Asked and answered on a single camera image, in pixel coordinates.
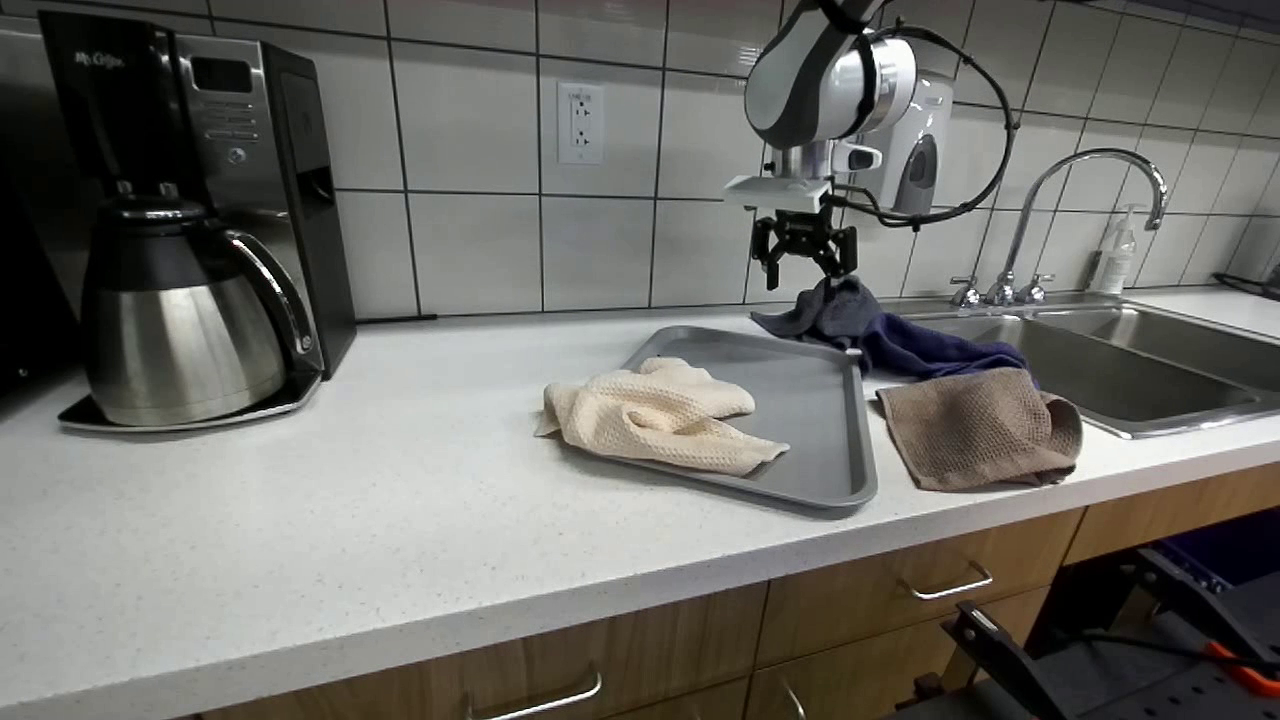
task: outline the brown towel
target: brown towel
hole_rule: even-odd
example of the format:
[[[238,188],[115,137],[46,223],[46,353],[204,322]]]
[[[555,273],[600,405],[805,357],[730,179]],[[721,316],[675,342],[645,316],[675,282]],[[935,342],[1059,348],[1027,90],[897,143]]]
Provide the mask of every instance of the brown towel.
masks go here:
[[[757,411],[754,393],[681,357],[653,357],[639,372],[549,387],[549,420],[564,445],[721,476],[747,476],[790,450],[790,445],[725,423],[725,416],[744,411]]]
[[[889,436],[922,489],[1057,483],[1082,454],[1082,411],[1024,366],[879,393]]]

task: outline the sink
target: sink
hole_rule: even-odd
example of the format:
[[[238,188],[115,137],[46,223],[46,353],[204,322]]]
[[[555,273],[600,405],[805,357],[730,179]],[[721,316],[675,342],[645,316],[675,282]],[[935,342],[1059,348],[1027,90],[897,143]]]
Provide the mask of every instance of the sink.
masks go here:
[[[1046,393],[1070,396],[1094,423],[1118,436],[1193,432],[1277,409],[1255,382],[1241,382],[1223,372],[1199,372],[1197,364],[1165,360],[1165,353],[1157,348],[1124,342],[1157,330],[1118,330],[1113,322],[1124,322],[1118,312],[953,312],[913,319],[935,330],[964,335],[974,342],[1013,342],[1027,360],[1027,372]]]
[[[1118,348],[1153,353],[1193,372],[1280,396],[1280,348],[1241,330],[1222,330],[1210,322],[1157,316],[1141,309],[1119,309],[1104,316],[1051,316],[1035,322],[1086,330]]]

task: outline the kitchen counter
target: kitchen counter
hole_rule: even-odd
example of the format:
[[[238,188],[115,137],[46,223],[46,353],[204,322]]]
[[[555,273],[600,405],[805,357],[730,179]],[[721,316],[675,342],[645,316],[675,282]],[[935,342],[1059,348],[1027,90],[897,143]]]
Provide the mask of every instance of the kitchen counter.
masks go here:
[[[1280,339],[1272,300],[1141,300]],[[0,409],[0,720],[183,715],[1280,458],[1280,416],[1089,429],[1057,489],[941,494],[872,420],[879,494],[817,521],[535,439],[549,378],[668,322],[757,330],[744,312],[360,326],[299,416],[176,439],[55,432],[75,378]]]

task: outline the coffee maker base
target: coffee maker base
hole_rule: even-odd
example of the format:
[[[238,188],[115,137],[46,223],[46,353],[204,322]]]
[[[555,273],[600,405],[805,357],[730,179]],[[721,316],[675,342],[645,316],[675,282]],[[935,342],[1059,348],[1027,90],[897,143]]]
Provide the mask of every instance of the coffee maker base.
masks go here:
[[[319,387],[319,376],[311,378],[288,378],[277,396],[246,409],[246,411],[232,411],[232,416],[212,416],[212,420],[202,420],[202,423],[161,423],[161,429],[132,429],[132,423],[114,423],[94,396],[81,396],[73,409],[65,409],[55,420],[65,432],[94,432],[94,436],[176,436],[176,432],[212,432],[212,429],[238,429],[238,423],[260,423],[260,420],[271,420],[271,416],[292,416],[299,409],[311,405]]]

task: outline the wall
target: wall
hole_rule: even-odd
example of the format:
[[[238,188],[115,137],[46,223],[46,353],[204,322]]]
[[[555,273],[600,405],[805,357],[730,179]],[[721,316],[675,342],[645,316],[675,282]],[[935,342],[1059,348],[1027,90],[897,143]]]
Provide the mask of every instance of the wall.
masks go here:
[[[1138,282],[1210,282],[1241,236],[1280,236],[1280,39],[1124,0],[897,0],[980,57],[1022,107],[1006,188],[957,223],[863,229],[879,296],[993,282],[1027,179],[1089,143],[1148,151],[1172,212],[1141,236]],[[346,240],[363,319],[769,300],[747,262],[754,217],[725,179],[762,168],[739,116],[780,0],[123,0],[174,28],[265,36],[319,62]],[[941,200],[993,168],[986,82],[957,79]],[[605,87],[605,164],[562,164],[555,82]],[[1124,164],[1046,184],[1015,276],[1076,286],[1110,217],[1144,207]],[[775,300],[812,282],[800,261]]]

